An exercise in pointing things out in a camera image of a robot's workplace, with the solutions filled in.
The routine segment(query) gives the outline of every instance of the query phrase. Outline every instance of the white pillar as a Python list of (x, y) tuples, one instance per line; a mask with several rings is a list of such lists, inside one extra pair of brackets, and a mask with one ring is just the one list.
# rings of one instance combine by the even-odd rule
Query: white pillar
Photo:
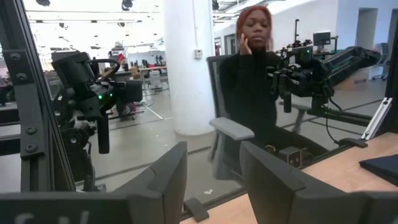
[[(165, 53), (174, 128), (209, 133), (215, 117), (206, 58), (215, 54), (211, 0), (164, 0)], [(202, 50), (195, 59), (195, 50)]]

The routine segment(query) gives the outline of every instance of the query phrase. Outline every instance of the red hair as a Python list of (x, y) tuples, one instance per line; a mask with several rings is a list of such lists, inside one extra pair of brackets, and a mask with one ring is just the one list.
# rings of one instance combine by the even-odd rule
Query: red hair
[(268, 23), (269, 23), (269, 27), (270, 27), (270, 37), (269, 40), (267, 41), (267, 50), (270, 50), (272, 48), (272, 37), (271, 37), (271, 33), (272, 33), (272, 16), (271, 16), (271, 12), (269, 11), (269, 9), (266, 6), (251, 6), (251, 7), (247, 7), (245, 8), (245, 10), (243, 10), (238, 18), (238, 21), (236, 21), (236, 38), (238, 40), (241, 39), (241, 34), (242, 34), (242, 28), (244, 25), (244, 21), (248, 18), (248, 16), (250, 15), (250, 13), (252, 11), (256, 11), (256, 10), (261, 10), (266, 14), (266, 17), (268, 19)]

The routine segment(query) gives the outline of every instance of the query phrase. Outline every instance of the woman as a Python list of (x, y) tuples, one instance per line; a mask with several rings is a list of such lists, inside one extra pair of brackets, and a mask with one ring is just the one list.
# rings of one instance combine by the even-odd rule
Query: woman
[[(267, 145), (277, 150), (289, 146), (307, 147), (313, 156), (322, 154), (326, 149), (318, 144), (276, 126), (275, 101), (279, 95), (270, 92), (266, 67), (275, 67), (281, 58), (268, 51), (272, 47), (271, 32), (272, 18), (268, 8), (253, 6), (240, 14), (236, 23), (240, 51), (220, 64), (220, 83), (226, 110), (233, 121), (254, 132), (256, 137), (251, 141), (261, 148)], [(235, 148), (232, 144), (231, 140), (227, 141), (226, 149)], [(235, 164), (239, 151), (226, 153)]]

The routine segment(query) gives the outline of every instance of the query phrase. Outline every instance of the wall outlet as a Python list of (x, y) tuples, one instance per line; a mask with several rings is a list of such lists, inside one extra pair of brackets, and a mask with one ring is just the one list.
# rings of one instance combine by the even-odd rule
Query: wall outlet
[(202, 50), (195, 50), (195, 59), (201, 59), (203, 56)]

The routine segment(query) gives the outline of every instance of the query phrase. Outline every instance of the floor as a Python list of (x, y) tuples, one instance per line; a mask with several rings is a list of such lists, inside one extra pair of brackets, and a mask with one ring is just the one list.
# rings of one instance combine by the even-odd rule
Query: floor
[[(384, 97), (386, 83), (381, 80), (360, 84), (352, 91), (337, 91), (333, 98), (344, 110), (373, 115)], [(214, 133), (202, 136), (179, 136), (173, 129), (172, 109), (169, 91), (147, 92), (145, 106), (141, 106), (136, 120), (109, 122), (111, 152), (98, 154), (96, 136), (93, 143), (92, 160), (96, 169), (97, 184), (106, 184), (112, 191), (140, 174), (151, 162), (158, 159), (179, 141), (188, 142), (188, 182), (185, 198), (196, 197), (207, 202), (227, 194), (240, 186), (233, 181), (219, 181), (212, 178), (208, 153)], [(294, 98), (293, 102), (306, 100)], [(281, 105), (277, 106), (277, 125), (292, 129), (297, 110), (287, 114)], [(19, 125), (0, 127), (0, 136), (18, 134)], [(329, 129), (335, 139), (359, 138), (364, 127), (329, 120)], [(302, 123), (302, 136), (312, 139), (329, 150), (337, 147), (327, 135), (325, 119), (306, 115)], [(21, 160), (18, 154), (0, 157), (0, 192), (19, 191)]]

